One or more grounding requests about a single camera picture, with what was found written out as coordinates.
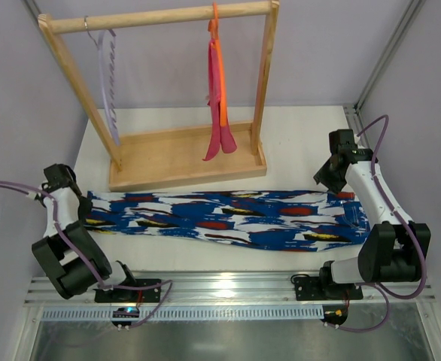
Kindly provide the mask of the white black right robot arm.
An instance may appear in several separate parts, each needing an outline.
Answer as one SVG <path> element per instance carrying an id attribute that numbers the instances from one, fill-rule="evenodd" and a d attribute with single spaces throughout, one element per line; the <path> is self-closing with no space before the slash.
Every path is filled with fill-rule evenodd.
<path id="1" fill-rule="evenodd" d="M 418 287 L 406 295 L 414 299 L 427 281 L 431 237 L 427 224 L 414 222 L 403 210 L 382 175 L 377 151 L 358 146 L 352 130 L 330 132 L 329 146 L 330 158 L 314 179 L 333 193 L 350 186 L 367 215 L 370 233 L 356 257 L 324 263 L 319 273 L 322 285 L 372 284 L 402 299 L 385 284 L 416 282 Z"/>

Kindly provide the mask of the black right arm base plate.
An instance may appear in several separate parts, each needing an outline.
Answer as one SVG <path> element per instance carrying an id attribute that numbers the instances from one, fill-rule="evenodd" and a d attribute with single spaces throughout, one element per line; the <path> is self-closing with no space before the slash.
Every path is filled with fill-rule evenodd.
<path id="1" fill-rule="evenodd" d="M 354 284 L 324 284 L 320 277 L 295 274 L 290 278 L 297 301 L 348 301 L 363 299 L 363 291 Z"/>

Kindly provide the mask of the lilac plastic hanger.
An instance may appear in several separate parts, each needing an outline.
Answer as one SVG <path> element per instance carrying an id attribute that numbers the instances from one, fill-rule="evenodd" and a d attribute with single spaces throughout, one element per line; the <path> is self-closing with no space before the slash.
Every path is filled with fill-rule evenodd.
<path id="1" fill-rule="evenodd" d="M 120 146 L 120 136 L 117 128 L 117 113 L 115 107 L 115 69 L 116 69 L 116 38 L 113 29 L 103 29 L 97 38 L 90 34 L 88 16 L 84 16 L 84 28 L 96 45 L 99 81 L 101 86 L 102 104 L 105 120 L 110 135 L 117 146 Z"/>

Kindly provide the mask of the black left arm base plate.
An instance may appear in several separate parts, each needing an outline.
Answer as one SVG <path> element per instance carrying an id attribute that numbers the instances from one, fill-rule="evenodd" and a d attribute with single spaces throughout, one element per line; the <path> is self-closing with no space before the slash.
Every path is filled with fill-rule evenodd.
<path id="1" fill-rule="evenodd" d="M 135 290 L 113 288 L 111 290 L 96 290 L 95 303 L 158 303 L 161 296 L 161 288 L 139 290 L 139 287 L 149 287 L 158 284 L 158 278 L 133 278 L 120 283 L 121 286 L 134 287 Z"/>

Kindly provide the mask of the blue white red patterned trousers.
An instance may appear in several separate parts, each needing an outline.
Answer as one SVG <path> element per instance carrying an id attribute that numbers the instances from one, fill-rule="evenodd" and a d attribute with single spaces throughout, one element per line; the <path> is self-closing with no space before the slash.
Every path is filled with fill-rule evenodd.
<path id="1" fill-rule="evenodd" d="M 354 193 L 314 190 L 96 193 L 84 225 L 104 234 L 191 238 L 258 250 L 362 245 L 368 217 Z"/>

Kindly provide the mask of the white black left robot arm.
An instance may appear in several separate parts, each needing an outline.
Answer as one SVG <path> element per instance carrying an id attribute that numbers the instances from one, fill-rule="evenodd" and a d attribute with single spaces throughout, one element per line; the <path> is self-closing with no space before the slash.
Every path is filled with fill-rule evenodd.
<path id="1" fill-rule="evenodd" d="M 132 302 L 136 291 L 123 288 L 103 290 L 98 280 L 116 276 L 122 287 L 134 287 L 135 278 L 122 262 L 110 263 L 84 226 L 93 209 L 91 199 L 77 185 L 73 170 L 64 164 L 44 169 L 46 181 L 36 199 L 47 210 L 47 226 L 32 253 L 58 294 L 64 299 L 89 289 L 95 302 Z"/>

